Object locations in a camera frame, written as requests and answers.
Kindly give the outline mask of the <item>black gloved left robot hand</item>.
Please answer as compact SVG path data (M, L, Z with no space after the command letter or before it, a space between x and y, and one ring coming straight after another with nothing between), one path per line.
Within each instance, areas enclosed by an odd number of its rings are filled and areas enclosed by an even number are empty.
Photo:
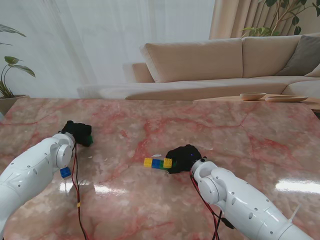
M68 120L61 133L69 133L73 136L75 143L84 147L89 147L93 144L92 126L84 123L76 123L72 120Z

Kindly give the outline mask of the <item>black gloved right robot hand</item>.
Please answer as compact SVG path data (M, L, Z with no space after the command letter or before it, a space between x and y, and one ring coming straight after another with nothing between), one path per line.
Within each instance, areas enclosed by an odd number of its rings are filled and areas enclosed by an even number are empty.
M189 172L194 163L202 158L198 149L190 144L170 150L166 156L172 159L172 166L168 169L169 174Z

